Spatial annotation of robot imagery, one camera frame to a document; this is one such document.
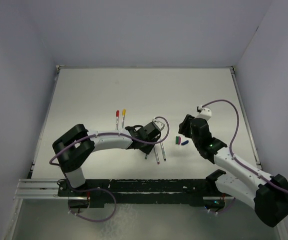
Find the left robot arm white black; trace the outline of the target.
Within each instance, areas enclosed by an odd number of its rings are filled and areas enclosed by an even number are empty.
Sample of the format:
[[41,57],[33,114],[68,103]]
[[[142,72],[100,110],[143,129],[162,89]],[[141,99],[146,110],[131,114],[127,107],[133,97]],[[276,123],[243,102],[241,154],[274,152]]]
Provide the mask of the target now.
[[75,125],[52,144],[58,164],[70,183],[69,190],[75,196],[85,194],[87,184],[81,166],[92,152],[135,149],[149,154],[164,127],[158,120],[112,132],[89,132],[83,124]]

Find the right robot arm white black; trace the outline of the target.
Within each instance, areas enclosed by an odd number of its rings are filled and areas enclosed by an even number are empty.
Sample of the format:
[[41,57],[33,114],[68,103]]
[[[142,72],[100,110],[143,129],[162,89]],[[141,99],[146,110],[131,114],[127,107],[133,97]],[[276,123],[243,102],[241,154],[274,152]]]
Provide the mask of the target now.
[[202,158],[223,168],[223,174],[206,183],[210,195],[222,192],[233,196],[251,207],[269,227],[288,216],[288,181],[284,176],[273,176],[238,160],[224,142],[212,136],[201,117],[186,115],[178,133],[192,140]]

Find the yellow pen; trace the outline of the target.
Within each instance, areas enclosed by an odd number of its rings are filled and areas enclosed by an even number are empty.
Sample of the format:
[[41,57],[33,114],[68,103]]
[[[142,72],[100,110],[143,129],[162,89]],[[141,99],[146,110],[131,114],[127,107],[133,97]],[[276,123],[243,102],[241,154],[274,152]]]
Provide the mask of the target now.
[[122,122],[121,122],[121,128],[124,128],[124,123],[125,123],[125,116],[122,115]]

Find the red pen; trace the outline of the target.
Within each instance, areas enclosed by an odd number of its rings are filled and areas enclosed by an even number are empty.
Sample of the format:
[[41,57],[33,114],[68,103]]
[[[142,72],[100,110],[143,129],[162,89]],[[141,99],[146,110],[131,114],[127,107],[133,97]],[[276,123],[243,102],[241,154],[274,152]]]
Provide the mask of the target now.
[[115,124],[115,130],[119,130],[119,117],[116,117],[116,124]]

